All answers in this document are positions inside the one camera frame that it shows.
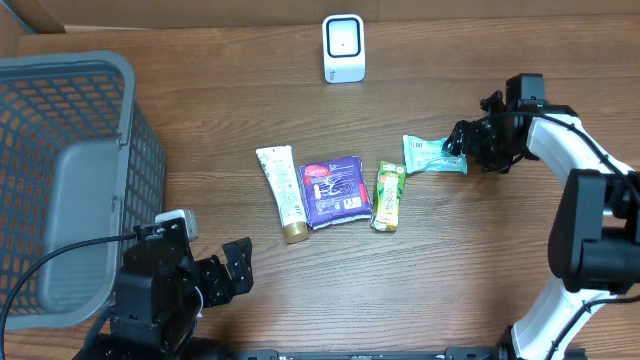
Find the green drink carton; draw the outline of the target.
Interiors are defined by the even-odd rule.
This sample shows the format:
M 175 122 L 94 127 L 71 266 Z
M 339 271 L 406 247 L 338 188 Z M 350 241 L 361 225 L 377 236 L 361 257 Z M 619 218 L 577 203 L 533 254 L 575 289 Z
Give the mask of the green drink carton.
M 399 226 L 400 200 L 404 192 L 406 167 L 382 161 L 374 192 L 371 227 L 380 232 L 394 232 Z

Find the white cosmetic tube gold cap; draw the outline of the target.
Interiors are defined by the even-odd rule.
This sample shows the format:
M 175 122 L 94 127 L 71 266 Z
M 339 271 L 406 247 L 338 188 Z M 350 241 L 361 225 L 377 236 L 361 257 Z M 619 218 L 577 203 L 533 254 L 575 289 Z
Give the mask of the white cosmetic tube gold cap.
M 306 211 L 300 195 L 292 147 L 259 148 L 256 155 L 274 195 L 285 241 L 295 244 L 308 239 Z

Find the purple sanitary pad pack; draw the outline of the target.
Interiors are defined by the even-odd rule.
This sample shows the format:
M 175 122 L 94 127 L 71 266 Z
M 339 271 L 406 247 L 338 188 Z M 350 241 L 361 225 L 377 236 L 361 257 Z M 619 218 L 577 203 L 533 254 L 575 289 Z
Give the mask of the purple sanitary pad pack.
M 372 202 L 358 156 L 303 165 L 299 168 L 307 223 L 313 230 L 368 219 Z

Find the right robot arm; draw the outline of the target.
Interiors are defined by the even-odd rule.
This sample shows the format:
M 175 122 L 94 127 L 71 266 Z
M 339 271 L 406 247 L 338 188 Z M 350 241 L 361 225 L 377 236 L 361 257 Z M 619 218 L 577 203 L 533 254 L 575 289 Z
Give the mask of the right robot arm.
M 528 312 L 478 359 L 584 359 L 570 348 L 602 307 L 638 302 L 639 173 L 615 159 L 567 105 L 545 97 L 544 78 L 521 73 L 481 100 L 484 117 L 460 120 L 443 145 L 481 170 L 506 174 L 523 159 L 541 161 L 563 193 L 549 234 L 552 276 Z

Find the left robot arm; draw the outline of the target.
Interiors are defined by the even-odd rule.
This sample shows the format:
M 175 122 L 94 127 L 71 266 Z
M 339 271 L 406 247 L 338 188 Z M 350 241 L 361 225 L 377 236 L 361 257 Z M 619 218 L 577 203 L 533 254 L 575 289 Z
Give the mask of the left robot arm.
M 112 306 L 92 326 L 78 359 L 233 359 L 226 346 L 195 336 L 205 308 L 254 284 L 248 237 L 223 245 L 227 263 L 195 260 L 183 218 L 135 228 L 116 274 Z

